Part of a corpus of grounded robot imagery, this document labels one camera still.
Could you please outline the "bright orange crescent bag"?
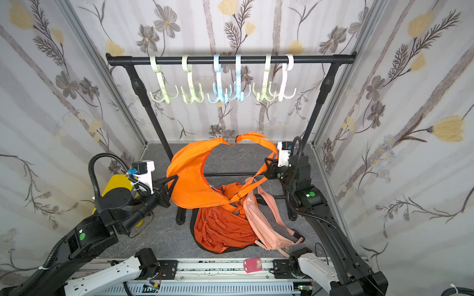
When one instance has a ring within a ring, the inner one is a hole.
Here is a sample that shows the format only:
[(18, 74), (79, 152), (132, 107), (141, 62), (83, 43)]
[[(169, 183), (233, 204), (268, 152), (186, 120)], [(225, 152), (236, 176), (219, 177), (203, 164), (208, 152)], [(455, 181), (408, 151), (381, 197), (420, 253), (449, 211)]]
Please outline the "bright orange crescent bag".
[(167, 169), (167, 176), (178, 176), (171, 195), (177, 206), (186, 209), (222, 207), (229, 212), (237, 212), (243, 207), (234, 207), (232, 203), (244, 199), (267, 181), (265, 176), (259, 181), (256, 180), (257, 176), (267, 169), (266, 165), (263, 165), (232, 197), (226, 197), (224, 193), (211, 187), (204, 177), (204, 165), (214, 148), (221, 144), (231, 145), (223, 138), (214, 138), (188, 144), (174, 155)]

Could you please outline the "pink crescent bag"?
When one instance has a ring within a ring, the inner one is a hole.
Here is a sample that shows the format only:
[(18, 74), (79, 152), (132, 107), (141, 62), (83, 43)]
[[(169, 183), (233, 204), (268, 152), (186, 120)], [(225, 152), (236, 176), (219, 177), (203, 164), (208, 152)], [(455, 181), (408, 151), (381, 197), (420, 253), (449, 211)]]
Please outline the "pink crescent bag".
[(252, 230), (257, 236), (255, 244), (265, 250), (276, 250), (281, 253), (286, 259), (288, 259), (290, 257), (290, 254), (286, 252), (286, 249), (294, 247), (298, 244), (302, 244), (304, 242), (304, 238), (302, 235), (300, 235), (299, 232), (297, 232), (295, 229), (290, 229), (283, 222), (275, 198), (266, 191), (264, 191), (261, 186), (257, 186), (256, 190), (257, 193), (262, 196), (267, 206), (270, 208), (271, 213), (274, 216), (275, 222), (281, 227), (283, 227), (286, 232), (290, 236), (294, 237), (296, 240), (290, 240), (274, 230), (268, 219), (261, 212), (257, 203), (256, 194), (252, 189), (247, 194), (246, 199), (243, 202), (243, 208), (246, 214), (246, 219), (248, 220)]

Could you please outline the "dark orange waist bag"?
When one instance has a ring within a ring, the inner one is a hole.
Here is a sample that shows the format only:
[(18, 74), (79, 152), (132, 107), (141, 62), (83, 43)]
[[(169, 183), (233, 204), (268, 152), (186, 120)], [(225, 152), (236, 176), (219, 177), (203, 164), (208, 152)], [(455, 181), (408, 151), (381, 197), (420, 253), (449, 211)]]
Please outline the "dark orange waist bag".
[(192, 235), (201, 249), (223, 254), (245, 249), (257, 240), (244, 209), (247, 195), (237, 201), (193, 211)]

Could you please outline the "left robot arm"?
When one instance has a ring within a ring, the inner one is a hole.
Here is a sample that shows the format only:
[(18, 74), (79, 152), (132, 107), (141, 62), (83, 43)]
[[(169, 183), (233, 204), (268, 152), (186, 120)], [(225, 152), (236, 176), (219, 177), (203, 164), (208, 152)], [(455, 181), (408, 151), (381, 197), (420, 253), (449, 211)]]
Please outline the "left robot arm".
[(117, 160), (124, 169), (128, 168), (122, 159), (110, 153), (97, 154), (90, 160), (88, 172), (95, 193), (95, 214), (85, 218), (60, 239), (44, 264), (26, 282), (16, 287), (4, 288), (1, 295), (65, 295), (66, 282), (74, 272), (118, 243), (119, 234), (130, 234), (158, 205), (170, 205), (171, 190), (166, 186), (175, 185), (178, 180), (176, 175), (159, 180), (157, 193), (153, 193), (148, 185), (143, 185), (145, 192), (137, 199), (133, 198), (131, 190), (124, 187), (112, 189), (102, 196), (95, 174), (95, 162), (105, 157)]

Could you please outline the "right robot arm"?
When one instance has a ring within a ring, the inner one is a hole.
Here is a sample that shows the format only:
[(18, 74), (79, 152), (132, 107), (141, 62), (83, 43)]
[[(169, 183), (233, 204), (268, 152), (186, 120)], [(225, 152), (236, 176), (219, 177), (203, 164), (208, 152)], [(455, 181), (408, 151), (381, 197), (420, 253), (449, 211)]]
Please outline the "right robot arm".
[(290, 271), (294, 277), (308, 276), (331, 296), (383, 296), (388, 280), (355, 250), (338, 222), (322, 192), (311, 181), (311, 166), (303, 153), (300, 137), (286, 142), (288, 164), (282, 167), (273, 157), (265, 160), (265, 176), (281, 182), (288, 213), (302, 216), (320, 239), (328, 257), (320, 260), (307, 248), (290, 254)]

